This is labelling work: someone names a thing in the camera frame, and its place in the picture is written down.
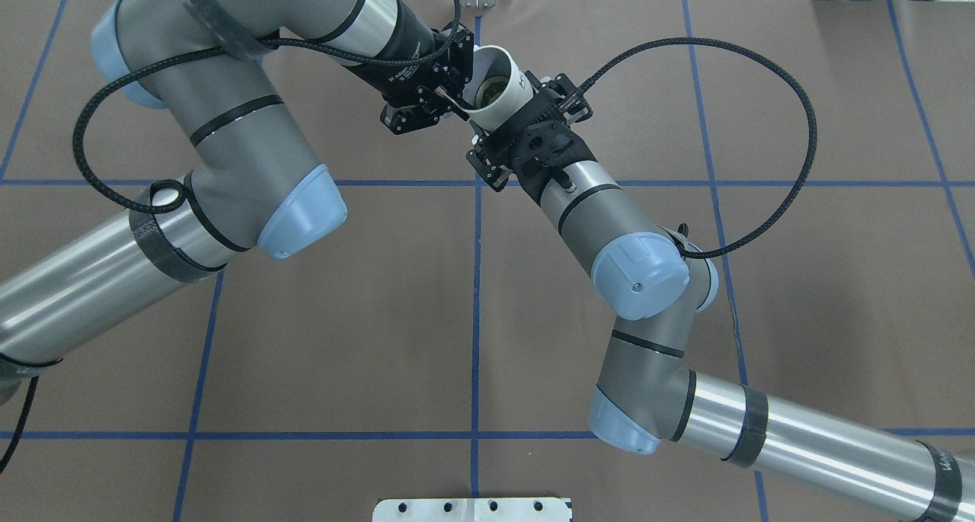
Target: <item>blue joint cap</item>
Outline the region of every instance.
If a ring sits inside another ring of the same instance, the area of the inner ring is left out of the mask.
[[[606,244],[593,261],[593,285],[626,320],[661,313],[690,282],[690,269],[673,240],[655,232],[631,232]]]
[[[589,408],[589,429],[600,440],[610,446],[630,453],[649,456],[656,452],[660,439],[647,432],[629,415],[616,407],[599,387],[593,395],[593,404]]]
[[[328,168],[317,165],[274,210],[257,237],[257,246],[272,259],[289,258],[337,229],[346,216],[348,210]]]
[[[129,65],[122,57],[122,50],[119,48],[118,32],[115,30],[115,17],[118,14],[119,4],[122,0],[115,0],[115,4],[105,11],[97,25],[91,30],[91,58],[95,66],[101,71],[102,76],[108,78],[109,82],[118,80],[126,74],[131,73]],[[132,82],[122,88],[123,94],[129,101],[139,103],[143,107],[151,109],[165,109],[166,103],[161,101],[153,94],[149,94],[139,82]]]

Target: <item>black wire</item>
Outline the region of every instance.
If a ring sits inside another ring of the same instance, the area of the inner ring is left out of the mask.
[[[18,443],[21,442],[21,436],[24,436],[24,426],[27,426],[27,416],[30,415],[30,407],[34,404],[34,393],[37,392],[38,379],[38,376],[30,378],[30,384],[27,387],[27,396],[24,397],[24,407],[21,408],[21,418],[17,420],[17,427],[14,429],[14,435],[10,437],[10,444],[7,445],[3,459],[0,459],[0,474],[7,469],[11,457],[14,456],[14,450],[17,449]]]
[[[791,186],[791,189],[789,190],[789,193],[786,195],[786,198],[782,201],[782,203],[780,203],[779,207],[777,207],[775,212],[772,213],[771,216],[768,219],[766,219],[764,223],[760,224],[758,228],[746,234],[742,238],[732,242],[731,244],[722,245],[722,247],[717,248],[717,250],[697,252],[697,251],[686,251],[683,250],[683,248],[679,248],[680,254],[685,258],[691,258],[691,259],[717,258],[720,257],[721,255],[728,254],[728,252],[735,251],[738,248],[741,248],[742,245],[748,244],[752,240],[755,240],[755,238],[762,236],[762,234],[765,233],[766,230],[769,230],[769,227],[773,226],[773,224],[775,224],[775,221],[779,220],[779,217],[781,217],[782,214],[786,213],[786,210],[789,209],[789,206],[791,205],[791,203],[793,203],[795,197],[798,195],[798,191],[800,191],[802,185],[805,185],[805,179],[807,179],[807,176],[809,175],[809,171],[812,169],[812,161],[814,160],[816,155],[816,140],[817,140],[816,115],[814,113],[814,110],[812,110],[812,102],[809,101],[809,96],[807,95],[807,92],[805,92],[805,90],[802,89],[801,85],[798,84],[798,81],[795,80],[795,78],[791,77],[791,75],[788,72],[786,72],[782,67],[773,63],[769,58],[760,56],[758,53],[755,53],[755,51],[746,49],[746,47],[734,45],[734,43],[722,42],[722,40],[712,40],[709,38],[687,38],[687,37],[665,38],[661,40],[654,40],[654,42],[641,43],[640,46],[631,47],[630,50],[626,50],[623,53],[620,53],[619,56],[613,57],[608,63],[603,65],[603,67],[600,68],[600,70],[596,71],[596,73],[593,74],[593,76],[589,77],[585,82],[582,82],[582,85],[579,85],[576,94],[578,95],[585,94],[585,92],[588,91],[589,88],[592,88],[593,85],[596,84],[596,81],[598,81],[599,78],[602,78],[603,75],[609,72],[610,69],[616,67],[616,65],[627,60],[628,58],[632,56],[636,56],[636,54],[640,53],[641,51],[652,50],[654,47],[678,46],[678,45],[710,46],[710,47],[717,47],[720,50],[734,51],[734,53],[738,53],[741,56],[748,57],[752,61],[759,63],[763,67],[766,67],[768,70],[773,71],[773,73],[775,73],[776,76],[778,76],[779,78],[782,78],[782,80],[784,80],[786,84],[788,84],[789,87],[793,89],[795,94],[798,96],[798,100],[802,103],[802,109],[804,109],[805,111],[805,118],[807,118],[807,122],[809,126],[809,139],[807,144],[807,151],[805,151],[805,160],[802,162],[802,169],[800,170],[800,174],[798,174],[798,177],[795,178],[795,182],[793,183],[793,186]]]
[[[358,53],[349,53],[349,51],[336,50],[334,47],[328,47],[320,45],[320,43],[311,43],[307,40],[292,39],[292,38],[262,38],[258,39],[258,42],[263,43],[269,49],[277,50],[281,46],[293,46],[293,47],[303,47],[306,50],[318,51],[318,53],[326,53],[328,56],[338,57],[340,59],[345,59],[347,61],[353,61],[355,63],[362,63],[367,65],[379,65],[387,67],[410,67],[418,65],[421,63],[426,63],[428,61],[435,60],[436,58],[442,56],[449,47],[457,41],[459,36],[459,25],[460,25],[460,0],[453,0],[453,23],[450,26],[450,42],[444,43],[438,50],[432,53],[426,54],[426,56],[417,57],[415,59],[376,59],[375,57],[360,56]],[[226,50],[222,47],[210,47],[208,50],[197,50],[190,51],[190,53],[182,53],[180,56],[167,57],[156,61],[151,65],[144,66],[135,72],[126,74],[125,76],[118,78],[112,82],[108,82],[102,89],[98,89],[94,95],[88,99],[85,106],[81,109],[81,113],[78,115],[78,119],[74,125],[74,132],[71,136],[71,149],[74,153],[74,163],[78,167],[78,171],[81,172],[81,176],[91,185],[92,188],[105,196],[108,200],[114,203],[118,203],[119,206],[126,207],[133,212],[139,213],[168,213],[173,212],[186,201],[186,191],[184,186],[178,181],[171,183],[172,188],[177,190],[177,198],[173,202],[165,203],[163,206],[151,206],[146,205],[146,203],[139,203],[135,200],[126,198],[125,196],[119,194],[111,187],[106,185],[94,171],[91,170],[91,166],[88,165],[88,158],[85,156],[85,133],[88,130],[88,123],[91,122],[91,117],[94,116],[94,112],[97,111],[98,106],[101,105],[109,95],[114,94],[115,91],[126,87],[126,85],[132,84],[132,82],[137,82],[142,80],[149,75],[156,74],[161,70],[174,67],[175,65],[180,65],[182,63],[189,63],[192,61],[199,61],[201,59],[209,59],[210,57],[223,56],[226,54]]]

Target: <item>robotic arm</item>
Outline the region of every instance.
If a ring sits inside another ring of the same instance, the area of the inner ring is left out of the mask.
[[[564,75],[536,78],[508,52],[475,53],[467,31],[432,31],[400,0],[119,0],[93,35],[109,78],[204,50],[124,88],[167,106],[202,164],[139,197],[173,212],[127,210],[0,283],[0,403],[66,353],[255,245],[286,258],[335,230],[346,210],[257,62],[255,40],[303,39],[410,66],[342,61],[386,101],[393,133],[453,112],[478,140],[467,160],[495,190],[509,176],[537,203],[619,315],[590,414],[605,442],[652,453],[662,439],[738,466],[775,470],[904,520],[975,522],[975,462],[699,375],[680,365],[695,311],[718,290],[687,229],[652,223],[570,126],[592,109]]]

